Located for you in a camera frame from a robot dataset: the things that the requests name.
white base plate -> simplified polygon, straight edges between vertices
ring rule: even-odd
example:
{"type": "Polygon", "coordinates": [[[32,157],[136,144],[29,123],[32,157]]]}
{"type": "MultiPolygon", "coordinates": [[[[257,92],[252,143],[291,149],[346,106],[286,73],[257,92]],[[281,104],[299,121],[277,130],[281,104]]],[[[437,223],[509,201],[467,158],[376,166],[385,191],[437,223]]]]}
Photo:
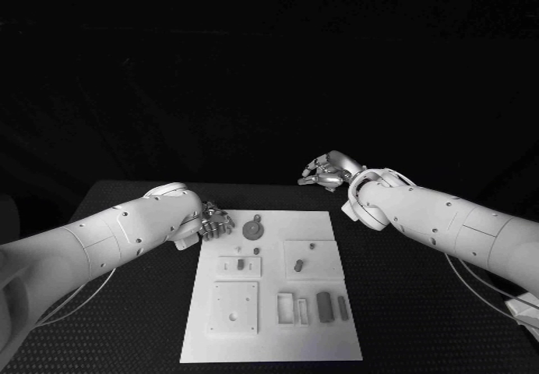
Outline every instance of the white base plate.
{"type": "Polygon", "coordinates": [[[287,280],[283,243],[291,240],[335,240],[329,212],[227,211],[237,222],[237,228],[231,235],[202,243],[180,363],[362,360],[345,281],[287,280]],[[251,241],[242,236],[242,225],[255,214],[263,216],[264,236],[251,241]],[[238,246],[242,248],[241,253],[237,253],[238,246]],[[218,277],[219,257],[252,257],[255,247],[261,249],[263,277],[218,277]],[[258,283],[258,332],[254,335],[208,332],[214,297],[209,290],[215,282],[221,281],[258,283]],[[320,323],[319,319],[317,293],[325,291],[332,295],[336,317],[330,323],[320,323]],[[294,326],[277,324],[278,293],[293,294],[294,326]],[[346,299],[348,321],[340,319],[338,296],[346,299]],[[309,326],[300,326],[299,299],[306,299],[309,326]]]}

white cable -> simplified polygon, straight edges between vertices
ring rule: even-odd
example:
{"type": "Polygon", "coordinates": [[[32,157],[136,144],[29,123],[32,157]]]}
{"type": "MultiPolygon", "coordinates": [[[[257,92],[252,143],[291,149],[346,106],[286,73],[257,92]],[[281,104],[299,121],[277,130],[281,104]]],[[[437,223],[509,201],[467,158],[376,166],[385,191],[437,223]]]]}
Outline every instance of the white cable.
{"type": "Polygon", "coordinates": [[[508,294],[500,288],[497,288],[496,286],[493,286],[489,282],[486,282],[485,280],[480,279],[480,277],[477,276],[477,274],[472,271],[472,268],[466,265],[466,262],[460,260],[460,263],[464,265],[464,268],[469,270],[469,273],[476,277],[476,279],[486,285],[489,286],[495,291],[499,291],[505,296],[508,296],[509,298],[513,298],[516,299],[519,302],[525,303],[526,305],[529,305],[532,308],[538,309],[539,310],[539,306],[534,305],[531,302],[528,302],[526,300],[522,300],[521,298],[518,298],[516,296],[508,294]]]}
{"type": "Polygon", "coordinates": [[[95,293],[90,296],[90,298],[87,299],[87,301],[75,308],[75,310],[72,310],[65,316],[59,317],[58,319],[55,319],[54,321],[48,321],[46,323],[39,323],[36,324],[36,327],[41,327],[41,326],[46,326],[49,325],[51,323],[55,323],[58,322],[61,319],[64,319],[65,317],[69,317],[84,306],[85,304],[90,302],[90,300],[94,298],[94,296],[98,294],[98,292],[101,291],[101,288],[107,285],[107,282],[110,281],[110,278],[113,277],[113,274],[116,272],[116,268],[113,269],[113,271],[110,272],[110,276],[107,277],[107,279],[104,280],[104,283],[101,284],[98,290],[95,291],[95,293]]]}
{"type": "Polygon", "coordinates": [[[77,291],[71,294],[68,299],[64,301],[64,303],[58,306],[58,308],[46,315],[46,317],[38,322],[38,324],[46,322],[46,320],[56,314],[56,312],[62,309],[62,307],[69,303],[69,301],[74,299],[80,291],[82,290],[87,283],[77,289],[77,291]]]}
{"type": "Polygon", "coordinates": [[[450,265],[451,265],[451,268],[453,268],[453,271],[456,272],[456,274],[457,274],[457,277],[459,277],[459,279],[460,279],[460,281],[464,283],[464,286],[467,286],[469,287],[469,289],[470,289],[470,291],[474,293],[474,295],[480,298],[480,300],[499,312],[499,313],[502,313],[506,317],[509,317],[509,318],[512,318],[515,321],[518,321],[519,323],[522,323],[523,325],[526,325],[526,326],[529,326],[532,329],[539,329],[539,327],[538,326],[534,326],[531,323],[528,323],[528,322],[525,322],[522,319],[518,319],[516,317],[513,317],[509,313],[506,313],[502,309],[499,309],[497,307],[495,307],[493,306],[493,304],[492,303],[489,303],[489,301],[487,300],[485,300],[483,299],[483,297],[480,296],[480,294],[476,292],[476,290],[472,288],[472,286],[467,284],[467,282],[466,282],[466,280],[464,280],[464,278],[460,276],[460,274],[459,274],[459,271],[457,271],[457,269],[456,269],[456,267],[454,267],[454,265],[453,265],[453,262],[451,262],[451,260],[450,260],[450,256],[446,254],[446,258],[447,258],[447,261],[448,261],[448,263],[450,263],[450,265]]]}

textured table surface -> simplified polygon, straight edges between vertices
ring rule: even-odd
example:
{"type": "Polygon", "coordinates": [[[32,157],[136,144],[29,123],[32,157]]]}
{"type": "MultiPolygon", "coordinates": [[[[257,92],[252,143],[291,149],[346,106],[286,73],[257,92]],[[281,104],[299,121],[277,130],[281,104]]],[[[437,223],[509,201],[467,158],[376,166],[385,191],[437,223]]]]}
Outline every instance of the textured table surface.
{"type": "MultiPolygon", "coordinates": [[[[98,182],[72,221],[137,199],[167,182],[98,182]]],[[[186,183],[202,199],[235,210],[330,212],[362,362],[180,364],[201,244],[167,242],[117,269],[87,306],[38,328],[3,372],[539,372],[532,344],[516,323],[466,289],[440,252],[389,227],[369,230],[340,210],[346,189],[320,186],[186,183]]],[[[91,295],[84,288],[68,312],[91,295]]],[[[502,297],[466,277],[486,298],[502,297]]]]}

